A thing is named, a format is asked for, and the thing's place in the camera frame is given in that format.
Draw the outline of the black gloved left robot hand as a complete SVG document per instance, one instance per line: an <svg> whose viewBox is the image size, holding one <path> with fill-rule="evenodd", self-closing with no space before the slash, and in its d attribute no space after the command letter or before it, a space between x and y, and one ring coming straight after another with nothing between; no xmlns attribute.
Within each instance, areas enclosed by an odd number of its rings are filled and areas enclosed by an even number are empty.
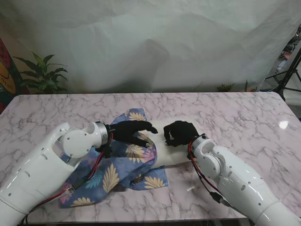
<svg viewBox="0 0 301 226"><path fill-rule="evenodd" d="M116 124L106 125L106 128L116 141L143 147L148 147L149 143L135 137L136 132L146 130L153 134L158 133L157 129L148 121L121 121Z"/></svg>

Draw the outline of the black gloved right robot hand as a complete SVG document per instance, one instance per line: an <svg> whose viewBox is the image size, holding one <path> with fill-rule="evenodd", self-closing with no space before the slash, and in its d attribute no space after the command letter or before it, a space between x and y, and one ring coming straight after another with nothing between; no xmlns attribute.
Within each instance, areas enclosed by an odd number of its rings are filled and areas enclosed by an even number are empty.
<svg viewBox="0 0 301 226"><path fill-rule="evenodd" d="M166 144L173 147L188 145L200 137L195 126L187 121L175 121L166 125L163 130Z"/></svg>

